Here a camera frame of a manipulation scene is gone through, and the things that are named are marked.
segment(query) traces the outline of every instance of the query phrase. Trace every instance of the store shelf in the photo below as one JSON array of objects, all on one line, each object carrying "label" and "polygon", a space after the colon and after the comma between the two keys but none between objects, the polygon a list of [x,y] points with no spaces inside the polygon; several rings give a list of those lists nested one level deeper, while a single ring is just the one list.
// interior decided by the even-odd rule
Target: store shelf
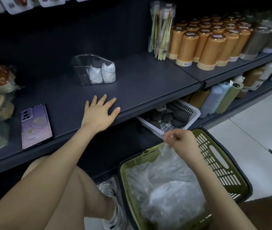
[{"label": "store shelf", "polygon": [[270,61],[272,61],[272,54],[260,53],[254,60],[242,60],[239,58],[238,61],[229,62],[224,67],[216,66],[215,69],[211,71],[199,69],[196,63],[193,63],[189,67],[177,66],[198,81],[202,82],[204,84],[203,88],[206,88]]},{"label": "store shelf", "polygon": [[[61,147],[80,127],[84,104],[86,100],[92,100],[94,95],[101,98],[106,93],[107,100],[117,98],[110,109],[111,112],[115,107],[121,107],[113,123],[117,125],[201,87],[196,79],[170,61],[158,61],[148,53],[117,60],[115,65],[117,81],[112,84],[81,86],[74,76],[64,74],[43,79],[18,91],[13,101],[15,113],[7,121],[11,128],[9,143],[0,149],[0,172]],[[54,139],[24,151],[19,114],[40,103],[46,104]],[[101,158],[101,155],[97,153],[96,157]]]},{"label": "store shelf", "polygon": [[210,123],[222,119],[223,117],[229,118],[235,115],[237,112],[241,112],[243,109],[249,107],[249,104],[253,105],[256,102],[264,99],[272,94],[272,81],[269,79],[265,81],[256,91],[249,91],[242,99],[234,99],[230,106],[223,114],[208,115],[204,119],[197,119],[191,128],[205,127]]}]

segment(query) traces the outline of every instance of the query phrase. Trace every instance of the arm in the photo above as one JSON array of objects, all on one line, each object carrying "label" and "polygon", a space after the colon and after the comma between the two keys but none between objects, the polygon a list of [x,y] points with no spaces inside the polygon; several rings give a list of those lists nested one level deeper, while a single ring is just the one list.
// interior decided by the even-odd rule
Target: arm
[{"label": "arm", "polygon": [[195,173],[218,229],[256,229],[204,161],[191,131],[182,129],[169,131],[164,134],[164,140]]},{"label": "arm", "polygon": [[104,104],[106,95],[86,102],[81,128],[59,150],[40,163],[0,200],[0,230],[43,230],[52,217],[72,171],[90,140],[108,128],[119,114],[108,109],[115,98]]}]

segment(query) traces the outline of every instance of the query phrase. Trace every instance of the white sneaker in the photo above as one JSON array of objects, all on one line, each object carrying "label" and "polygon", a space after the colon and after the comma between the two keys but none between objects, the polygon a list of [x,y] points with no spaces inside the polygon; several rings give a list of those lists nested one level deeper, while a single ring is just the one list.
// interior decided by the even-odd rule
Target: white sneaker
[{"label": "white sneaker", "polygon": [[125,213],[118,202],[117,183],[115,178],[110,178],[98,185],[99,190],[106,196],[112,197],[115,203],[115,211],[113,217],[107,221],[103,220],[105,230],[125,230],[127,226],[127,219]]}]

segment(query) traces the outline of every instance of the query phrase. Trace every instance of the phone case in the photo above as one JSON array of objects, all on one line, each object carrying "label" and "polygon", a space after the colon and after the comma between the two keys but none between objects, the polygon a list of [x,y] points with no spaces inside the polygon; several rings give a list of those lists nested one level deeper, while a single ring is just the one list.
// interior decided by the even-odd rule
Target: phone case
[{"label": "phone case", "polygon": [[22,148],[38,145],[53,136],[45,104],[21,111]]}]

